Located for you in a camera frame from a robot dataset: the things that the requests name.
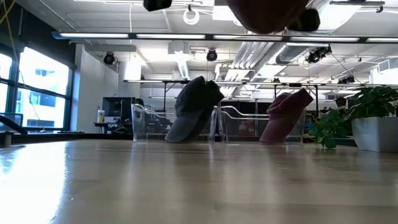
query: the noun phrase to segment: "potted plant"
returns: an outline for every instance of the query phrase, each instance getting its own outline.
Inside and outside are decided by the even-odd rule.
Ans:
[[[355,94],[358,104],[348,111],[331,110],[314,124],[312,134],[323,147],[335,148],[333,138],[346,136],[352,128],[355,143],[360,150],[398,151],[398,118],[394,104],[398,93],[387,86],[361,88]]]

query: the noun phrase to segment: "green leaves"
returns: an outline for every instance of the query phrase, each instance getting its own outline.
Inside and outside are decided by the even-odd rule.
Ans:
[[[336,142],[333,138],[343,138],[351,129],[351,122],[357,118],[386,117],[395,113],[393,102],[398,100],[398,92],[391,87],[360,88],[354,97],[358,104],[348,111],[330,110],[321,120],[314,124],[312,134],[316,143],[333,149]]]

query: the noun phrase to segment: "black camera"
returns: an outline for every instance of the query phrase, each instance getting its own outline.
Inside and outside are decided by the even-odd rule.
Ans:
[[[116,59],[114,57],[114,52],[107,52],[104,58],[104,63],[106,65],[113,65],[115,64]]]
[[[215,49],[210,49],[209,52],[207,53],[207,57],[206,57],[208,62],[214,62],[215,60],[217,60],[217,53]]]

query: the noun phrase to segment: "gray cap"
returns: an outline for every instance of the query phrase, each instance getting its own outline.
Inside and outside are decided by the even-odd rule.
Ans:
[[[170,142],[197,138],[207,125],[213,107],[224,98],[217,84],[206,83],[203,77],[190,81],[175,102],[177,119],[165,139]]]

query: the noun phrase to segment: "wooden table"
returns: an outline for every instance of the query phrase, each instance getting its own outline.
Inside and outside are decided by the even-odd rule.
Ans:
[[[0,214],[0,223],[397,223],[398,155],[313,144],[12,146],[0,152]]]

